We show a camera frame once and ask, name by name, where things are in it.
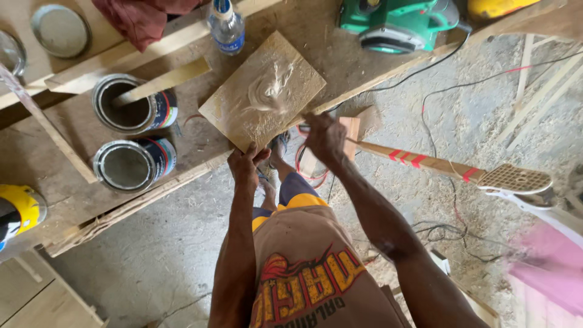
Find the sawdust-covered floor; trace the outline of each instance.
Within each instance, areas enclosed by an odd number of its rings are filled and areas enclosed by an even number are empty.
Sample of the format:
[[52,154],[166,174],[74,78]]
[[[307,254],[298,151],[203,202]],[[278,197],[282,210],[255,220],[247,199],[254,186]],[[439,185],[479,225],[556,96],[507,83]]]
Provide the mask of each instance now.
[[[423,96],[458,83],[478,81],[520,65],[523,36],[495,37],[479,46],[460,51],[450,60],[419,74],[398,88],[364,93],[338,108],[350,114],[375,105],[382,115],[382,129],[367,141],[413,152],[431,154],[420,119]],[[573,44],[549,42],[533,52],[532,62],[561,57]],[[529,83],[546,67],[533,69]],[[409,72],[386,81],[388,86]],[[525,101],[553,74],[537,81]],[[502,163],[542,170],[552,175],[559,196],[566,178],[581,162],[583,84],[576,83],[553,106],[540,124],[515,151],[495,142],[513,116],[512,105],[518,73],[510,73],[480,85],[451,90],[429,98],[426,120],[433,133],[439,157],[491,170]],[[303,139],[292,131],[286,160],[292,163]],[[450,262],[452,276],[501,315],[503,327],[514,327],[512,291],[505,277],[514,257],[512,248],[520,235],[538,219],[514,204],[485,195],[475,186],[456,181],[456,219],[451,183],[442,176],[399,165],[387,159],[360,153],[356,164],[362,174],[409,220],[450,224],[497,243],[466,237],[462,240],[429,242],[427,232],[419,236],[427,248],[435,248]],[[342,185],[333,178],[318,190],[329,199],[339,220],[351,233],[361,257],[370,245]],[[205,327],[215,261],[224,237],[233,195],[233,179],[221,166],[135,215],[113,226],[93,241],[51,260],[102,317],[108,327],[141,327],[165,318],[161,327]],[[430,224],[419,224],[423,229]],[[438,239],[439,231],[431,239]],[[458,235],[449,233],[449,238]],[[495,261],[488,259],[504,255]],[[378,259],[368,265],[379,285],[398,285],[388,262]]]

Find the brown t-shirt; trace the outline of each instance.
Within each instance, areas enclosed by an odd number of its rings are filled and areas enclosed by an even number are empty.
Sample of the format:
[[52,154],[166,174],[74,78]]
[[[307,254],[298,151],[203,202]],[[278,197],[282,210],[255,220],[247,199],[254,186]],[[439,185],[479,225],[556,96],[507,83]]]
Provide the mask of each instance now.
[[405,327],[329,207],[275,212],[253,236],[250,327]]

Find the yellow can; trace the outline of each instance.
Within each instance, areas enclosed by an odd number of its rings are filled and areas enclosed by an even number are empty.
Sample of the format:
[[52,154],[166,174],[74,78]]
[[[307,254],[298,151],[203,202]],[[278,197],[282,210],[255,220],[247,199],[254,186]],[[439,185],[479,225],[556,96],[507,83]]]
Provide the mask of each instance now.
[[31,187],[0,184],[0,243],[38,225],[46,217],[47,205]]
[[507,15],[540,0],[468,0],[468,12],[474,20]]

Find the shorts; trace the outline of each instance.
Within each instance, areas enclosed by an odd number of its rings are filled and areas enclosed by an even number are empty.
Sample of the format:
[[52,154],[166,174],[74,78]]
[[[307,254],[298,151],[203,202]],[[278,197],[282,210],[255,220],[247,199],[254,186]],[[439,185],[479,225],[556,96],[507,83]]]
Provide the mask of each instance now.
[[[314,188],[312,188],[302,176],[296,172],[288,174],[279,189],[279,205],[277,212],[289,208],[310,205],[328,206],[328,204],[320,198]],[[251,224],[253,231],[259,228],[259,226],[269,219],[272,214],[273,212],[270,210],[254,207],[253,222]]]

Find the wooden workbench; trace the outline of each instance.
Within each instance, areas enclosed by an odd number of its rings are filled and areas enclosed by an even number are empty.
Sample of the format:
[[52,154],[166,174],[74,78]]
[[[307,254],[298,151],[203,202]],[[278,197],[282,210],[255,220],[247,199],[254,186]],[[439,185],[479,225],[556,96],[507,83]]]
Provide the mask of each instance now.
[[[569,5],[581,12],[580,3],[577,1]],[[205,37],[132,71],[135,76],[152,79],[203,55],[213,69],[176,87],[180,132],[172,131],[171,138],[178,152],[177,166],[156,184],[156,188],[142,195],[118,194],[98,183],[87,184],[32,118],[0,131],[0,153],[3,154],[0,159],[0,181],[28,184],[42,194],[49,205],[46,221],[10,240],[7,248],[0,253],[0,261],[39,243],[45,246],[59,243],[66,236],[83,229],[84,225],[98,224],[94,218],[112,210],[110,218],[118,213],[121,213],[120,218],[126,217],[224,163],[230,151],[228,140],[202,118],[194,118],[186,125],[185,121],[197,113],[198,106],[276,29],[328,83],[306,110],[322,111],[333,107],[432,56],[423,52],[393,56],[362,50],[357,36],[335,28],[339,5],[340,0],[285,0],[247,20],[246,43],[238,56],[222,55],[210,37]],[[544,17],[558,6],[557,1],[543,0],[478,31],[470,38],[469,44],[479,43],[490,35],[505,33],[525,19],[539,15]],[[534,27],[523,32],[541,34],[541,26],[542,23],[534,24]],[[454,44],[445,45],[436,52],[444,53],[453,48]],[[126,138],[99,123],[93,113],[89,92],[45,112],[88,163],[105,142]]]
[[[60,59],[51,56],[34,37],[30,18],[40,6],[47,4],[66,6],[80,14],[89,25],[91,44],[80,57]],[[23,81],[31,95],[46,90],[45,79],[124,41],[91,0],[0,0],[0,8],[0,29],[12,34],[26,50],[27,65]],[[4,84],[0,85],[0,110],[17,102],[16,95]]]

